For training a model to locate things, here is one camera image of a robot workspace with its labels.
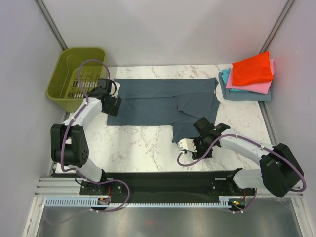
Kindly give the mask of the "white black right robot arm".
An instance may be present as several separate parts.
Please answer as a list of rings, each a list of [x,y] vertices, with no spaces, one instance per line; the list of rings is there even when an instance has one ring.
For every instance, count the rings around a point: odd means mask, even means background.
[[[238,168],[230,172],[226,177],[229,193],[235,195],[247,188],[265,188],[282,198],[289,191],[300,193],[306,190],[304,173],[287,145],[260,143],[226,124],[214,126],[206,118],[199,119],[193,127],[199,134],[193,139],[193,156],[198,160],[211,154],[213,147],[217,146],[234,151],[259,166],[258,169]]]

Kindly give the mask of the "olive green plastic basket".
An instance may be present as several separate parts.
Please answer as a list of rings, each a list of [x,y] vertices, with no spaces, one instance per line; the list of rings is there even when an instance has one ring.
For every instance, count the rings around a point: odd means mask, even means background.
[[[89,59],[105,64],[106,58],[106,52],[96,47],[74,47],[63,51],[47,87],[47,97],[66,112],[75,112],[84,99],[78,83],[80,65]],[[98,62],[86,63],[80,71],[80,81],[86,92],[96,87],[99,78],[106,76],[106,69]]]

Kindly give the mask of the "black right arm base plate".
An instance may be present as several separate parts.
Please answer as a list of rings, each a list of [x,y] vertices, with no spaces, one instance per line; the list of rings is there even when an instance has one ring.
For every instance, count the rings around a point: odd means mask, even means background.
[[[254,188],[241,189],[235,183],[224,178],[213,179],[210,181],[210,190],[214,196],[247,196],[255,193]]]

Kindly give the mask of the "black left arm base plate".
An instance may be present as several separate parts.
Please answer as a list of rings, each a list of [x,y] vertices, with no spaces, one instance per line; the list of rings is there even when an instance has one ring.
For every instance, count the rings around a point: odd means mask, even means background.
[[[91,182],[82,181],[79,191],[80,195],[90,196],[123,196],[127,193],[127,188],[122,182],[110,182],[103,185],[97,185]]]

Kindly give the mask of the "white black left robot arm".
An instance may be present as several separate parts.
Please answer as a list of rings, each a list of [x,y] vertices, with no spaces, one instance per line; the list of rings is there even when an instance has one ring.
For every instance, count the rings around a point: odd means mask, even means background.
[[[89,158],[85,131],[100,113],[117,116],[122,102],[119,89],[119,83],[99,79],[74,114],[62,124],[54,124],[50,130],[52,161],[60,164],[63,172],[74,172],[91,182],[97,194],[108,190],[108,181],[102,178],[104,171]]]

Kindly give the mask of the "slate blue t shirt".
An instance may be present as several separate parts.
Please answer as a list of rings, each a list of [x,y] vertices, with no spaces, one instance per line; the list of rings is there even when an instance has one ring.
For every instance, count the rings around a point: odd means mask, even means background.
[[[116,79],[122,103],[108,126],[171,126],[172,142],[198,137],[194,128],[202,117],[214,123],[220,101],[216,78]]]

